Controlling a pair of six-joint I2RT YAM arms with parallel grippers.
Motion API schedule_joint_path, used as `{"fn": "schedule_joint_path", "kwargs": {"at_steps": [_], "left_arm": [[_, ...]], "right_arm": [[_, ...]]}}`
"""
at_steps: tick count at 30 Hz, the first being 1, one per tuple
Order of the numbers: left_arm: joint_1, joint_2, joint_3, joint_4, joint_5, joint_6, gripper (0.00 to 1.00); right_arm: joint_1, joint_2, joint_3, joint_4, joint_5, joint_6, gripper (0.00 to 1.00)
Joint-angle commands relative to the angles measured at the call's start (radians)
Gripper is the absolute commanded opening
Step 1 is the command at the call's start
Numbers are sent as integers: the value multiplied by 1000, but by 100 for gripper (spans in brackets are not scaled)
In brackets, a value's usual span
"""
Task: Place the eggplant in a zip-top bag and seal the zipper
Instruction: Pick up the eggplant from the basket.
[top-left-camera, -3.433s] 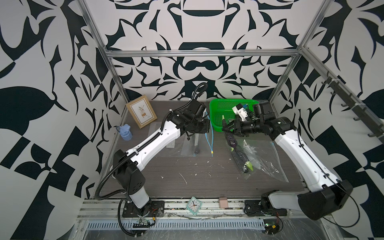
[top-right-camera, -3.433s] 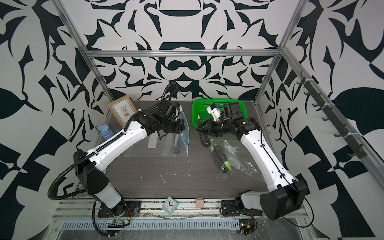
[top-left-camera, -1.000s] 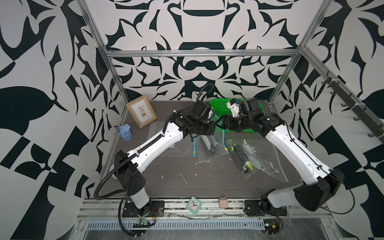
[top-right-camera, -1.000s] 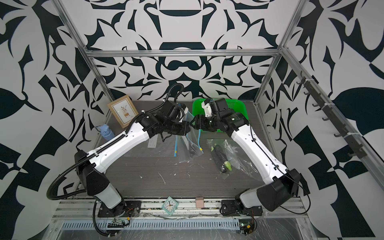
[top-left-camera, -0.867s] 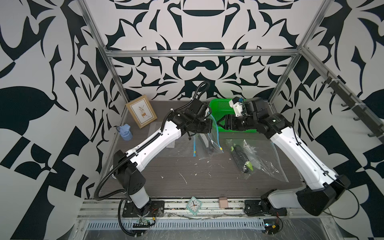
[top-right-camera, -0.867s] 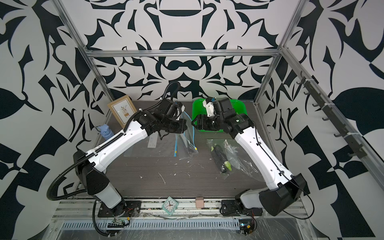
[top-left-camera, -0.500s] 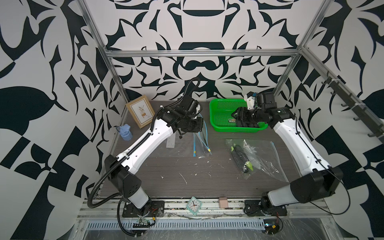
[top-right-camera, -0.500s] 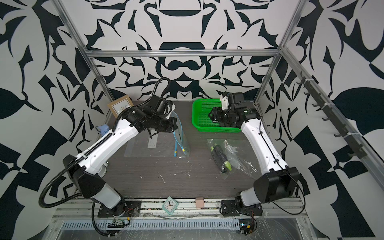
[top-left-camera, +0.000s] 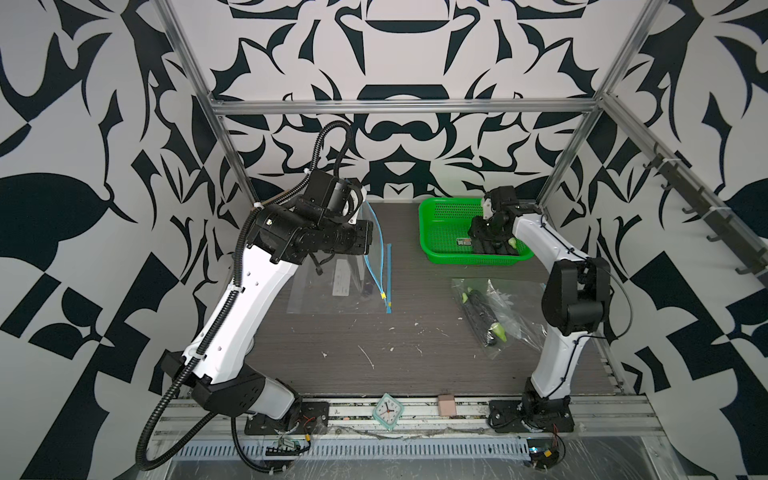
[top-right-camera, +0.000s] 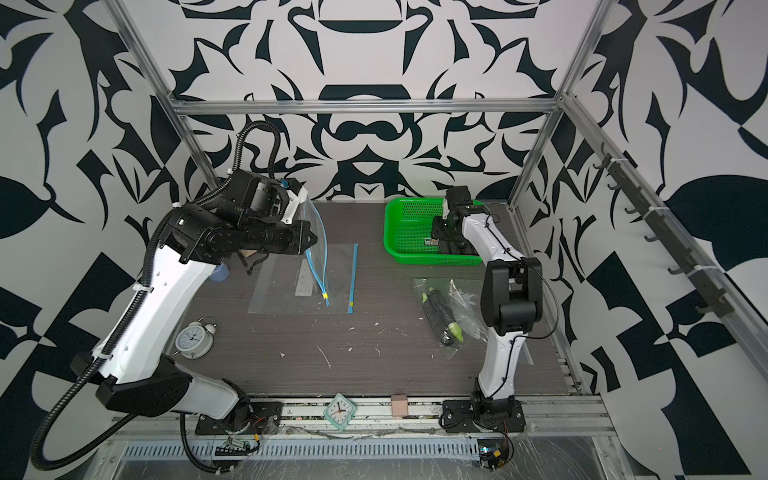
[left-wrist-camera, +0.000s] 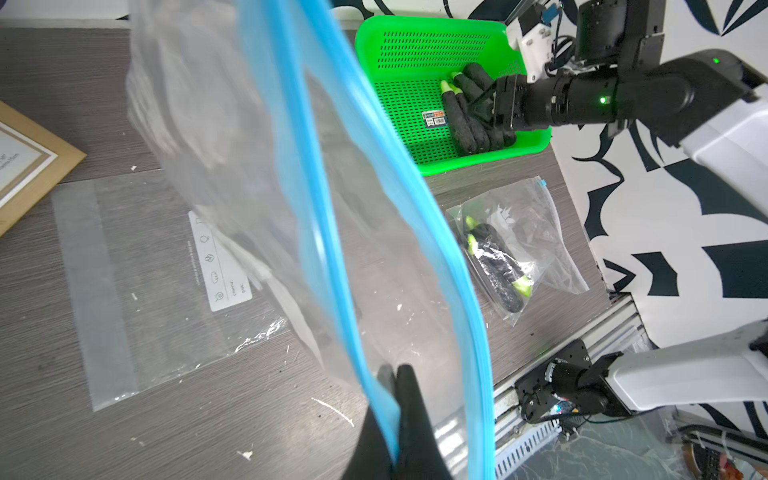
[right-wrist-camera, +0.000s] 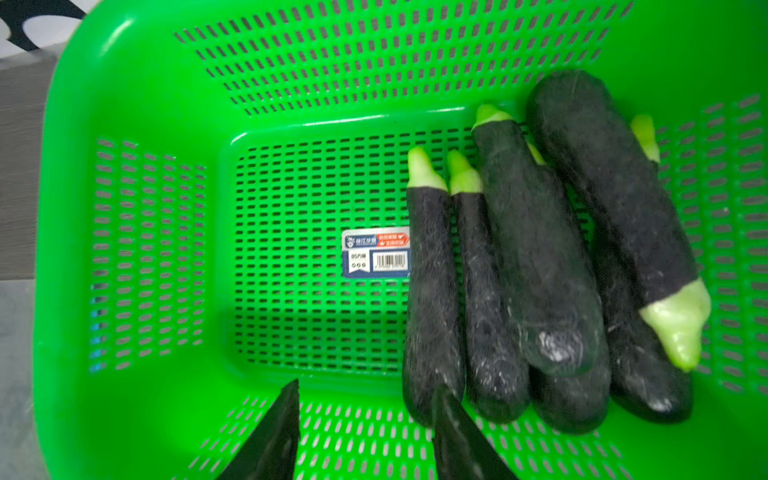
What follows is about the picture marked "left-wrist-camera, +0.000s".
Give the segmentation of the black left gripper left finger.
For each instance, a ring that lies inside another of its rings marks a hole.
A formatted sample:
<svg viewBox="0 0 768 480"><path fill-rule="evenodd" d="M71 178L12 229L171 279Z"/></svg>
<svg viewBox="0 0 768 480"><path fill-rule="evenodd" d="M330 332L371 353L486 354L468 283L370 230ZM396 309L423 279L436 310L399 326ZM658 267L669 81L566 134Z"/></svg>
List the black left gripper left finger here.
<svg viewBox="0 0 768 480"><path fill-rule="evenodd" d="M362 429L342 479L385 479L392 477L392 461L384 437L371 406L368 406Z"/></svg>

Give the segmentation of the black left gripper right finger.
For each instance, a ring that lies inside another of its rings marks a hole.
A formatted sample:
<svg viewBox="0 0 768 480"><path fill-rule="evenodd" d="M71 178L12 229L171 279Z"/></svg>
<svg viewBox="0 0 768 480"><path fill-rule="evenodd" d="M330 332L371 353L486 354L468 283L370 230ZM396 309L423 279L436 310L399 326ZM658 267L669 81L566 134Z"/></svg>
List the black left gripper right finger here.
<svg viewBox="0 0 768 480"><path fill-rule="evenodd" d="M396 479L452 479L439 451L432 422L411 365L397 369L395 396L401 409Z"/></svg>

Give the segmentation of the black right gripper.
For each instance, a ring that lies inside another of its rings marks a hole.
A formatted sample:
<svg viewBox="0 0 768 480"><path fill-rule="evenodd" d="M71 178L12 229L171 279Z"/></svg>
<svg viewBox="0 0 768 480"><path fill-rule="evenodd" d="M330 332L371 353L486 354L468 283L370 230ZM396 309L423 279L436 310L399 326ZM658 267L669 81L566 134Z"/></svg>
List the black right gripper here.
<svg viewBox="0 0 768 480"><path fill-rule="evenodd" d="M500 77L491 86L491 125L519 132L638 121L680 146L738 100L750 100L750 65L712 49L645 72L601 68L532 84L523 75Z"/></svg>

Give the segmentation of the lifted clear zip-top bag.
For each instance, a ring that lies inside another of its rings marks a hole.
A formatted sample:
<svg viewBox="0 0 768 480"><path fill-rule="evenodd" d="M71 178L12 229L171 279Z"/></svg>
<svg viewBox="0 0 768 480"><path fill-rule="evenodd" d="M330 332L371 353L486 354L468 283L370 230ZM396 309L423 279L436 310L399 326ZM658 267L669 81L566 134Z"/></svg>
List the lifted clear zip-top bag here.
<svg viewBox="0 0 768 480"><path fill-rule="evenodd" d="M495 311L509 325L517 323L540 285L573 295L589 290L567 250L559 214L543 178L536 176L491 189L448 208L445 215L475 279ZM466 216L492 225L533 280L532 294L529 298L523 297L525 304L521 312L505 311L481 283L467 253Z"/></svg>

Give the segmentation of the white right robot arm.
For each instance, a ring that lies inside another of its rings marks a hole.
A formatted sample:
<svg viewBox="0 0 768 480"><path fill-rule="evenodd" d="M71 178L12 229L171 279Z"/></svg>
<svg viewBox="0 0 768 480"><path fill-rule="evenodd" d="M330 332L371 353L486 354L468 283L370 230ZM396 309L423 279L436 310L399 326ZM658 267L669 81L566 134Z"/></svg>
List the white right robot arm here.
<svg viewBox="0 0 768 480"><path fill-rule="evenodd" d="M498 79L495 116L517 130L599 124L592 161L614 182L588 195L590 238L633 289L658 349L588 368L551 362L554 394L594 413L767 397L765 77L724 50L528 83Z"/></svg>

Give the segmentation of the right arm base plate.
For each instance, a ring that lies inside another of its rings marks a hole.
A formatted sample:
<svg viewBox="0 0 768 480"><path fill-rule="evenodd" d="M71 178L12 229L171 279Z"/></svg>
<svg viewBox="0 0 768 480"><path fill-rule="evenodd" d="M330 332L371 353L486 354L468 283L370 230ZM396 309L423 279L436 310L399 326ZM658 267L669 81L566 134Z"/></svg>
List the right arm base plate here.
<svg viewBox="0 0 768 480"><path fill-rule="evenodd" d="M581 340L574 340L516 383L522 419L529 424L573 416L626 417L630 410L608 384L609 367L622 354L593 361Z"/></svg>

